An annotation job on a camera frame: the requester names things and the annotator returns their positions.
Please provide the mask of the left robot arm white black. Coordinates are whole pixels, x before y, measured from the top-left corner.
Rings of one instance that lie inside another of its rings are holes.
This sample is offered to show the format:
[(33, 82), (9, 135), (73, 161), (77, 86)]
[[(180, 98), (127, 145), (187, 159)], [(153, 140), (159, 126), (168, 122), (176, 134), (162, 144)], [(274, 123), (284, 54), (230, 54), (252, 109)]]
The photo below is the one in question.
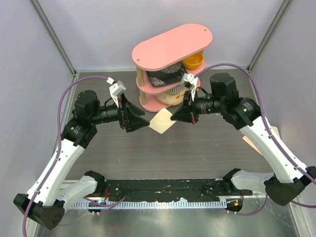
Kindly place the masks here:
[(90, 194), (100, 197), (106, 189), (103, 175), (87, 171), (77, 182), (60, 190), (71, 167), (96, 135), (96, 126), (117, 121), (126, 132), (133, 132), (150, 124), (143, 118), (145, 112), (129, 102), (124, 94), (118, 104), (101, 106), (95, 91), (83, 91), (72, 113), (72, 119), (61, 133), (61, 144), (39, 179), (26, 194), (17, 194), (13, 200), (23, 214), (49, 230), (60, 223), (74, 203)]

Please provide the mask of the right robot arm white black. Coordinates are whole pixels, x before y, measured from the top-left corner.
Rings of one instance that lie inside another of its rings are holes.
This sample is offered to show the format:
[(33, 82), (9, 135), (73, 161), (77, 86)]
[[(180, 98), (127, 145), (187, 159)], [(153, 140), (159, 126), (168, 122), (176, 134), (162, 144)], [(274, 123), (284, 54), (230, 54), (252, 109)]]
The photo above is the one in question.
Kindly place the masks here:
[(223, 189), (229, 195), (239, 190), (261, 192), (275, 203), (285, 206), (293, 201), (316, 177), (316, 168), (307, 167), (286, 147), (272, 129), (259, 105), (250, 98), (239, 96), (236, 81), (227, 73), (210, 78), (211, 93), (199, 97), (197, 78), (184, 74), (181, 84), (188, 88), (183, 104), (171, 120), (195, 124), (199, 115), (218, 113), (240, 131), (258, 149), (270, 167), (271, 173), (246, 172), (235, 168), (223, 177)]

